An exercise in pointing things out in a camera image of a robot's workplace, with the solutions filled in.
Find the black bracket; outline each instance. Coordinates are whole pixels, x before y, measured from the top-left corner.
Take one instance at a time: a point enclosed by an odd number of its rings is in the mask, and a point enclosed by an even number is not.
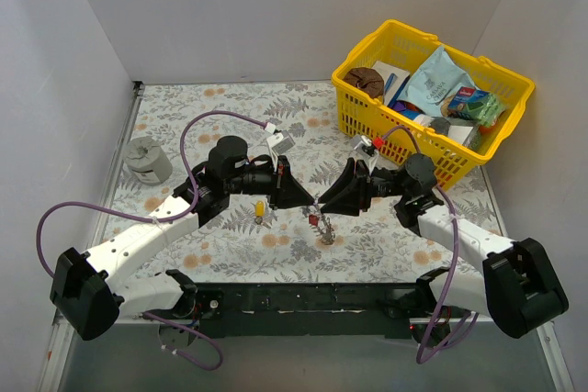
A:
[[[518,339],[570,306],[545,249],[533,239],[489,254],[482,265],[488,310],[506,335]]]
[[[394,207],[403,227],[418,234],[417,219],[428,208],[442,205],[433,194],[435,165],[421,153],[411,155],[398,170],[369,172],[363,160],[347,159],[341,176],[319,198],[322,213],[359,216],[371,207],[372,197],[402,196]]]
[[[314,198],[292,176],[290,163],[284,155],[277,157],[277,170],[272,177],[272,191],[268,196],[270,208],[306,207]]]
[[[182,319],[194,310],[198,289],[194,282],[192,282],[192,279],[179,270],[167,270],[165,274],[172,277],[180,285],[180,289],[182,290],[182,296],[171,310],[171,314],[175,318]]]
[[[92,340],[110,328],[119,316],[122,297],[113,295],[104,279],[87,262],[88,254],[75,248],[63,252],[55,266],[50,299],[82,340]]]

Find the blue snack bag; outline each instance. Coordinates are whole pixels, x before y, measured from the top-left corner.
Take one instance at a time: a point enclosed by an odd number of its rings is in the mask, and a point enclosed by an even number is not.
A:
[[[416,70],[398,100],[412,103],[430,117],[447,117],[449,101],[463,86],[476,87],[468,73],[453,63],[439,45]]]

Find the small yellow object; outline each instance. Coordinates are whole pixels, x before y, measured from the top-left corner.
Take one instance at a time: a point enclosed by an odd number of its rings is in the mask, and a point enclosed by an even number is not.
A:
[[[266,203],[264,201],[257,201],[255,203],[255,216],[262,217],[266,213]]]

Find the cable connector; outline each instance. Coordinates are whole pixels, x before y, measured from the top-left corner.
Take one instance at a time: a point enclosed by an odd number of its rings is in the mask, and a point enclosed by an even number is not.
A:
[[[266,126],[264,127],[264,130],[266,132],[271,133],[272,135],[276,133],[277,130],[277,126],[273,123],[270,123],[269,121],[266,123]]]
[[[374,138],[373,141],[371,141],[371,143],[374,145],[374,147],[376,149],[379,150],[379,148],[384,145],[384,140],[382,138],[380,138],[380,137],[376,137],[376,138]]]
[[[294,147],[294,139],[290,137],[290,134],[286,130],[275,133],[271,137],[266,139],[267,149],[269,150],[269,156],[272,158],[274,164],[274,171],[277,170],[277,157],[283,155]]]
[[[376,163],[379,158],[378,146],[381,146],[384,141],[380,138],[376,138],[373,142],[365,135],[355,135],[351,139],[351,147],[360,159],[364,160],[367,164],[369,172],[372,173],[376,167]]]

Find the gray cylinder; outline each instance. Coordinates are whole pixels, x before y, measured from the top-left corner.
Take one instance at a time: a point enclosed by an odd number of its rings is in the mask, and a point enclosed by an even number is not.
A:
[[[131,140],[123,155],[129,169],[147,185],[161,184],[174,170],[159,142],[151,137]]]

